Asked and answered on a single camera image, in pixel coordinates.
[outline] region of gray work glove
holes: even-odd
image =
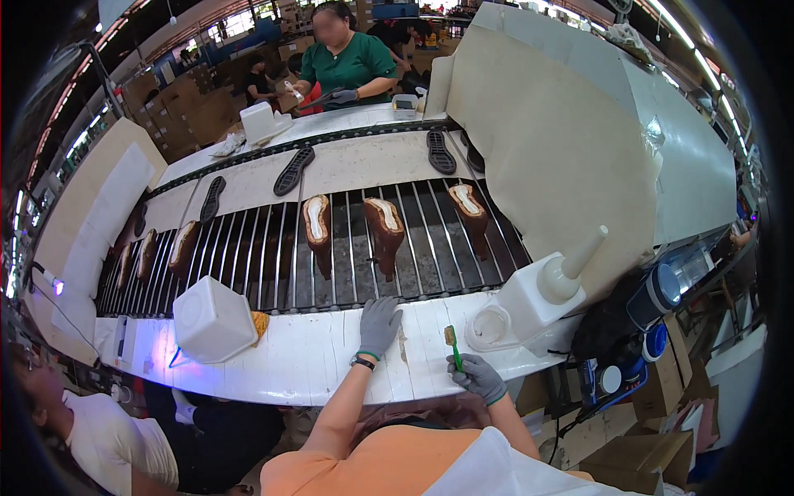
[[[463,372],[455,368],[455,357],[447,356],[447,372],[458,386],[483,397],[485,404],[491,406],[507,392],[507,386],[493,367],[488,365],[481,356],[461,353]]]
[[[339,90],[331,95],[328,103],[348,103],[356,101],[355,90]]]
[[[394,296],[387,296],[376,301],[367,300],[364,304],[364,311],[361,312],[361,346],[359,353],[372,355],[380,362],[380,357],[395,340],[400,321],[403,319],[403,311],[395,307],[399,300]]]

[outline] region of black shirt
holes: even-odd
[[[263,72],[259,74],[249,72],[243,79],[243,90],[245,91],[245,99],[248,100],[248,106],[253,105],[253,103],[256,101],[256,98],[251,96],[251,93],[248,91],[248,87],[251,85],[256,87],[256,92],[259,94],[275,93],[275,91],[272,90],[268,84],[268,80],[264,77]]]
[[[405,26],[396,24],[394,21],[377,21],[367,31],[367,34],[383,41],[392,51],[395,50],[398,43],[407,44],[410,41],[410,34],[406,31]]]

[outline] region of red shirt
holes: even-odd
[[[320,83],[315,83],[314,88],[311,89],[311,93],[303,97],[303,102],[301,102],[301,105],[302,106],[309,105],[310,103],[320,98],[321,96],[322,96],[322,91],[320,90]],[[320,113],[320,112],[322,112],[322,105],[314,106],[306,110],[301,110],[300,114],[301,117],[303,117],[304,115],[311,115],[313,113]]]

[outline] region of white sock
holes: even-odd
[[[174,414],[174,418],[180,424],[186,425],[194,425],[193,423],[193,412],[195,412],[197,406],[193,406],[182,391],[178,389],[171,388],[171,394],[174,397],[174,402],[176,403],[176,413]]]

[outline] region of green blouse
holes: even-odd
[[[322,43],[311,45],[303,53],[300,79],[308,81],[312,87],[314,83],[320,82],[323,94],[334,88],[355,90],[374,78],[396,77],[395,62],[391,59],[389,49],[382,41],[367,34],[354,33],[348,46],[337,56],[333,56]],[[323,109],[335,110],[389,101],[388,94],[383,92],[344,105],[326,104]]]

